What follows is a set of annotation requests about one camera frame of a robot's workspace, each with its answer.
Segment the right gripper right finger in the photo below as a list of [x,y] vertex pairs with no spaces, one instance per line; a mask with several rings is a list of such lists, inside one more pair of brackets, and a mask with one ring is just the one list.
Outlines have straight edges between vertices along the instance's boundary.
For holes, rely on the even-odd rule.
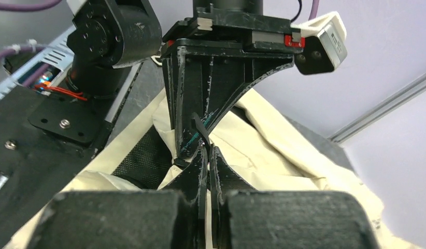
[[366,213],[340,191],[257,191],[209,155],[214,248],[378,248]]

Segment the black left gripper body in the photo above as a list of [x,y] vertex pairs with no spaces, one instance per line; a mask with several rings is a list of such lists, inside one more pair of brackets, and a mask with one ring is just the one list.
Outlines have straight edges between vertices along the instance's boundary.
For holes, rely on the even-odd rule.
[[185,45],[288,54],[304,49],[301,29],[289,19],[265,16],[263,1],[193,1],[192,6],[193,16],[164,35],[162,55]]

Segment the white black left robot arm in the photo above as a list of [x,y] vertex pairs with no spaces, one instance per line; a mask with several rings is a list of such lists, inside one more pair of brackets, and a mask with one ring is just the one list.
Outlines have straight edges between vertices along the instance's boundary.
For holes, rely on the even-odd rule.
[[262,1],[194,1],[193,15],[163,34],[149,1],[69,1],[75,30],[69,85],[106,97],[111,80],[160,52],[176,155],[197,150],[239,98],[290,68],[305,47],[289,19],[263,14]]

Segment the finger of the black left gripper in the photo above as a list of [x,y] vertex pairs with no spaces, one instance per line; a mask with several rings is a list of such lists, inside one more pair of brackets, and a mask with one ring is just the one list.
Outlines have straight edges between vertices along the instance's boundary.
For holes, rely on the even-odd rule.
[[200,136],[197,114],[211,132],[234,104],[261,80],[293,65],[295,49],[259,42],[178,39],[163,47],[162,61],[176,155],[193,156]]

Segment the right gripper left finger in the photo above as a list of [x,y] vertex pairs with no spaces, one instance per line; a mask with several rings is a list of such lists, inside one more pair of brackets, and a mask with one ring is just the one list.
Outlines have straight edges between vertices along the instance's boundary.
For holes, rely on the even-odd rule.
[[207,148],[161,190],[63,192],[28,248],[205,248]]

